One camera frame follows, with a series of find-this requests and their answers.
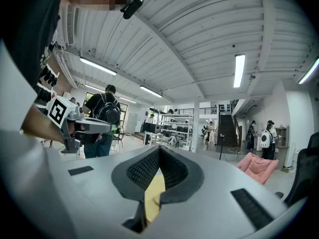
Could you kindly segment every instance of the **stair railing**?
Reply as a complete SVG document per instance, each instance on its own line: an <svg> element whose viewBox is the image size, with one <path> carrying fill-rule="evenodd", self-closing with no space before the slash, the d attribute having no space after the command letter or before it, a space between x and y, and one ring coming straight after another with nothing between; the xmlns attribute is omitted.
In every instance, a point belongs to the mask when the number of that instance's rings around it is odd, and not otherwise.
<svg viewBox="0 0 319 239"><path fill-rule="evenodd" d="M235 132L237 131L237 133L238 133L238 147L241 147L243 127L238 125L236 115L234 115L234 127L235 127Z"/></svg>

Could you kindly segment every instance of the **air vent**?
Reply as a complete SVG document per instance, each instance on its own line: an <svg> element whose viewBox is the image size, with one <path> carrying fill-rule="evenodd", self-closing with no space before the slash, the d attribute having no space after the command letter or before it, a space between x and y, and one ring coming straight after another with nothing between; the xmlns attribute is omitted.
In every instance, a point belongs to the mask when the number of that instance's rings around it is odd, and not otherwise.
<svg viewBox="0 0 319 239"><path fill-rule="evenodd" d="M68 45L71 45L74 43L74 18L75 18L74 12L75 12L75 7L72 5L68 5L67 16L66 16Z"/></svg>

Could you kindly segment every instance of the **backpack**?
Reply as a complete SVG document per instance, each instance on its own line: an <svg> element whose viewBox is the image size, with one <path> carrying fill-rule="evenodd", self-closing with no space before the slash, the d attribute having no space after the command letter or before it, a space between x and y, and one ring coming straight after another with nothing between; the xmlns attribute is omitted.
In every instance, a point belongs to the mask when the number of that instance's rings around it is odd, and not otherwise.
<svg viewBox="0 0 319 239"><path fill-rule="evenodd" d="M95 108L92 110L93 118L106 121L116 127L120 124L121 110L116 106L118 101L115 99L113 102L106 101L106 95L101 95L101 99L96 104ZM104 102L97 111L95 110L100 101Z"/></svg>

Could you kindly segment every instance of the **pink armchair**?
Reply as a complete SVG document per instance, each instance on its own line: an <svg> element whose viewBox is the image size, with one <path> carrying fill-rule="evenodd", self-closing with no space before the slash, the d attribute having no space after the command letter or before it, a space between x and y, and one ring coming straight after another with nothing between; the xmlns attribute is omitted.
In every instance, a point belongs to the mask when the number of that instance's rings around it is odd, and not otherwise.
<svg viewBox="0 0 319 239"><path fill-rule="evenodd" d="M265 184L272 172L278 166L279 160L268 160L248 153L236 167L261 184Z"/></svg>

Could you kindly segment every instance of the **floor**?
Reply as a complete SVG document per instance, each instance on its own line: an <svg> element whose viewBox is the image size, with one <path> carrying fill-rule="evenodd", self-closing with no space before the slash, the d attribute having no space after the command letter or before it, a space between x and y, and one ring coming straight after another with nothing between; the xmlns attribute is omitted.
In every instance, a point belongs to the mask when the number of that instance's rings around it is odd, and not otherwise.
<svg viewBox="0 0 319 239"><path fill-rule="evenodd" d="M44 146L49 147L50 141L46 141ZM115 155L123 152L127 152L130 150L135 150L143 147L143 141L134 136L125 135L123 138L123 147L117 141L113 141L111 145L110 155ZM59 150L61 159L63 161L66 160L74 160L76 159L76 154L63 154L61 151L63 150L63 144L59 142L53 142L53 148ZM221 154L221 160L229 162L233 165L236 165L240 160L242 160L245 155L250 152L249 150L244 150L243 148L229 148L223 147L223 151ZM261 152L256 150L252 151L257 156L261 156ZM208 143L203 139L199 138L197 143L197 152L198 154L209 156L212 158L219 159L220 156L220 146L215 146L213 143ZM79 158L84 159L84 149L80 148ZM284 193L282 199L285 199L290 189L293 185L295 179L295 172L285 173L280 170L275 170L265 186L273 193L280 191Z"/></svg>

